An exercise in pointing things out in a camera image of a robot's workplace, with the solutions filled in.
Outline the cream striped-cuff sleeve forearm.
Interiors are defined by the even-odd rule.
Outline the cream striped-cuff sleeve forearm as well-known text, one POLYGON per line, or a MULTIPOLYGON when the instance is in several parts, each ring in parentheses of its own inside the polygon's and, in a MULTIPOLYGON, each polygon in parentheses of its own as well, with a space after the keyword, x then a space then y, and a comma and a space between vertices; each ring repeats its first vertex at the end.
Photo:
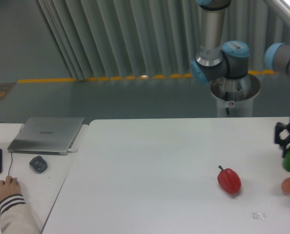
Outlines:
POLYGON ((2 234, 40 234, 40 228, 23 195, 14 194, 0 201, 2 234))

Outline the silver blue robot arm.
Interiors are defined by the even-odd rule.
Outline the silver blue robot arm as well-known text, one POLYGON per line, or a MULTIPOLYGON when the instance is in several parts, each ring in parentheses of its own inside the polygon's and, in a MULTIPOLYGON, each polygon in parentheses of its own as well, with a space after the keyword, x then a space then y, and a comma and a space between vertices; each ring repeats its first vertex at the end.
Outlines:
MULTIPOLYGON (((191 73, 199 82, 210 82, 218 117, 249 117, 260 82, 249 74, 249 47, 232 40, 221 43, 229 0, 199 0, 202 10, 200 49, 191 61, 191 73)), ((290 45, 275 43, 264 56, 265 65, 290 78, 290 45)), ((274 142, 287 157, 290 151, 290 122, 277 123, 274 142)))

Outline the person's right hand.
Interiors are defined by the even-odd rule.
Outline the person's right hand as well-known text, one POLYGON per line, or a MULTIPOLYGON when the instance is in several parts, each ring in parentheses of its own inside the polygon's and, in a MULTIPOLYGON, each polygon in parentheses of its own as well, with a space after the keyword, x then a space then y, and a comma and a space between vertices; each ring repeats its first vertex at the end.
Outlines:
POLYGON ((0 202, 5 198, 21 194, 21 187, 18 182, 17 186, 7 186, 4 184, 5 180, 0 180, 0 202))

